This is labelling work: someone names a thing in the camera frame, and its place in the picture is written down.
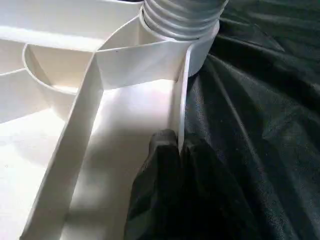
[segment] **ribbed plastic hose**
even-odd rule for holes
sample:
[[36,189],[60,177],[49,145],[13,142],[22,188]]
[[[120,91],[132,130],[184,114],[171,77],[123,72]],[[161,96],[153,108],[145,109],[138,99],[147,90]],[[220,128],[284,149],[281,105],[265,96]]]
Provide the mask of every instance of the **ribbed plastic hose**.
[[228,0],[145,0],[143,17],[155,32],[189,41],[211,31],[227,3]]

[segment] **black fabric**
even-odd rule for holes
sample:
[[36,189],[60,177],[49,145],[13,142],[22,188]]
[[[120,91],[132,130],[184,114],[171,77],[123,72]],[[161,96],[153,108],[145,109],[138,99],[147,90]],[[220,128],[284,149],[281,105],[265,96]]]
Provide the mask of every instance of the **black fabric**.
[[188,135],[181,158],[172,130],[155,134],[131,192],[125,240],[261,240],[236,179]]
[[234,175],[263,239],[320,239],[320,1],[230,1],[186,131]]
[[181,156],[152,138],[126,240],[320,239],[319,20],[319,0],[229,1]]

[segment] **white plastic surface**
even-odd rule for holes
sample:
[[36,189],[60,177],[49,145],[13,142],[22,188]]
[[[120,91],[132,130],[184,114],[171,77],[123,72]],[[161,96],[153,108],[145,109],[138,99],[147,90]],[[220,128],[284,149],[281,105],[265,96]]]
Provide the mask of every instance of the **white plastic surface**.
[[170,128],[182,145],[188,76],[219,24],[177,41],[142,21],[141,3],[2,5],[0,239],[28,213],[22,240],[122,239],[150,137]]
[[95,51],[138,15],[141,2],[0,0],[0,39]]

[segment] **wrinkled fabric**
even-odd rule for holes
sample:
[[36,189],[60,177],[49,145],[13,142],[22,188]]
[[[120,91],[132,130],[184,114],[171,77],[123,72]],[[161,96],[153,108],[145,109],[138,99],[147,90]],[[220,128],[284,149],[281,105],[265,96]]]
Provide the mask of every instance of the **wrinkled fabric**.
[[188,135],[179,155],[172,130],[155,134],[131,192],[125,240],[261,240],[234,176]]
[[319,20],[318,0],[229,1],[181,154],[171,131],[150,142],[126,240],[320,239]]
[[320,2],[230,1],[186,131],[234,175],[263,239],[320,239]]

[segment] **white corrugated tube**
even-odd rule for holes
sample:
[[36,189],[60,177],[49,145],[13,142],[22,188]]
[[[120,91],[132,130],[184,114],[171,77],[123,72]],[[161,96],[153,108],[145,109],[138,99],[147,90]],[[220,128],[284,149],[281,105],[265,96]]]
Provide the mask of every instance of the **white corrugated tube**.
[[143,17],[158,34],[191,41],[213,29],[227,3],[228,0],[145,0]]

